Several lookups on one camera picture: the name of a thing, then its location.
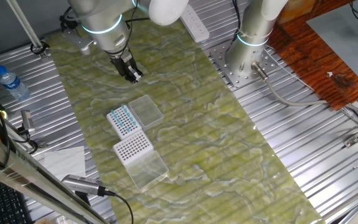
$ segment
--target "blue ring light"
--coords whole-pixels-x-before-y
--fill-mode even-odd
[[[84,25],[82,25],[82,27],[84,28],[84,30],[86,30],[87,32],[91,33],[91,34],[105,34],[109,31],[112,31],[114,28],[116,28],[118,26],[118,24],[121,22],[122,19],[122,14],[119,16],[118,21],[110,28],[103,30],[103,31],[92,31],[92,30],[88,30],[87,28],[85,28]]]
[[[249,44],[249,43],[243,41],[243,40],[240,38],[239,34],[237,34],[237,38],[238,38],[243,44],[246,44],[246,45],[251,46],[251,47],[259,47],[259,46],[262,46],[262,45],[266,44],[267,41],[269,40],[269,38],[268,38],[265,42],[263,42],[263,43],[261,43],[261,44]]]

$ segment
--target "clear plastic box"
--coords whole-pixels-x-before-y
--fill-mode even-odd
[[[164,115],[148,95],[144,95],[130,102],[129,109],[143,130],[160,124],[164,118]]]
[[[126,170],[142,193],[166,178],[168,173],[168,167],[157,151],[148,153],[141,160],[126,167]]]

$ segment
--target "water bottle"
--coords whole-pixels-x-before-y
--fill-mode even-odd
[[[17,100],[26,100],[30,96],[29,89],[24,86],[19,77],[2,65],[0,65],[0,84]]]

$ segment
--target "keyboard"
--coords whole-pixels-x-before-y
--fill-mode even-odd
[[[24,203],[24,197],[11,187],[0,183],[0,224],[33,223]]]

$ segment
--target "white tip rack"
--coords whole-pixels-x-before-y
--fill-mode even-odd
[[[114,145],[119,160],[124,166],[143,158],[154,147],[143,131],[138,131]]]
[[[121,105],[120,108],[112,110],[111,113],[107,114],[107,120],[121,140],[142,129],[126,105]]]

